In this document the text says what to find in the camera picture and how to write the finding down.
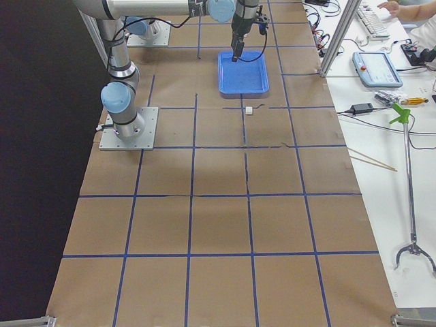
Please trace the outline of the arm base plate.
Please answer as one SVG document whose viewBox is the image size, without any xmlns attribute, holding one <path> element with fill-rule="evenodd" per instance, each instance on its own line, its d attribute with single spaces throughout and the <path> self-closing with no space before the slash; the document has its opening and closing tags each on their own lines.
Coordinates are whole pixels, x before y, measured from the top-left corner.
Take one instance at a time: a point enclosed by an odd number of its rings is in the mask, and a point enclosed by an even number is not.
<svg viewBox="0 0 436 327">
<path fill-rule="evenodd" d="M 128 125 L 117 125 L 107 114 L 106 125 L 103 128 L 99 143 L 102 151 L 152 151 L 155 143 L 158 107 L 137 107 L 137 115 Z"/>
<path fill-rule="evenodd" d="M 171 27 L 163 22 L 154 20 L 136 22 L 129 26 L 127 46 L 130 48 L 165 47 L 169 45 Z"/>
</svg>

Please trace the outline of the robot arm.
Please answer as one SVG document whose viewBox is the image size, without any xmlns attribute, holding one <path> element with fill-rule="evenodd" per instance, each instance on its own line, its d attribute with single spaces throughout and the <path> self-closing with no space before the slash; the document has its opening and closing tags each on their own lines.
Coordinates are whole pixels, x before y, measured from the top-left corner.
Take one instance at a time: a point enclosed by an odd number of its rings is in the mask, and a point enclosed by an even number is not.
<svg viewBox="0 0 436 327">
<path fill-rule="evenodd" d="M 112 80 L 101 91 L 101 100 L 120 139 L 138 137 L 145 120 L 134 106 L 139 71 L 129 57 L 122 17 L 157 20 L 160 16 L 188 18 L 210 16 L 217 22 L 232 21 L 232 42 L 236 61 L 243 53 L 244 37 L 256 21 L 258 1 L 75 1 L 75 6 L 97 21 L 99 35 L 108 56 Z"/>
<path fill-rule="evenodd" d="M 155 39 L 161 33 L 161 27 L 156 20 L 143 20 L 138 16 L 127 16 L 125 26 L 131 34 L 146 41 Z"/>
</svg>

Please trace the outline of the person hand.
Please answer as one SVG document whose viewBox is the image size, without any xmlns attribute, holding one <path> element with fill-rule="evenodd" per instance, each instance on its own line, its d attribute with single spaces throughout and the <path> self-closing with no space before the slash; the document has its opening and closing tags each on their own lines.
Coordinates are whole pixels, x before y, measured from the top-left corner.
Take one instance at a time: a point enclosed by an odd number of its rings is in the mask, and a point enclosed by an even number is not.
<svg viewBox="0 0 436 327">
<path fill-rule="evenodd" d="M 397 17 L 401 13 L 401 5 L 396 1 L 385 1 L 377 5 L 379 9 L 386 9 L 393 17 Z"/>
</svg>

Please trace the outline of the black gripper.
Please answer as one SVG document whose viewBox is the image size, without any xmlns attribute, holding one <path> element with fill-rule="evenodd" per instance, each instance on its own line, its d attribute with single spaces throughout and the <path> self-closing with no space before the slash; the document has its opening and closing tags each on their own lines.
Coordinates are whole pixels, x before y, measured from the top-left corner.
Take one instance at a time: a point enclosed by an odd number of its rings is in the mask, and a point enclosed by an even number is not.
<svg viewBox="0 0 436 327">
<path fill-rule="evenodd" d="M 255 21 L 258 0 L 238 0 L 232 18 L 232 62 L 237 62 L 245 46 L 244 36 L 251 30 Z"/>
</svg>

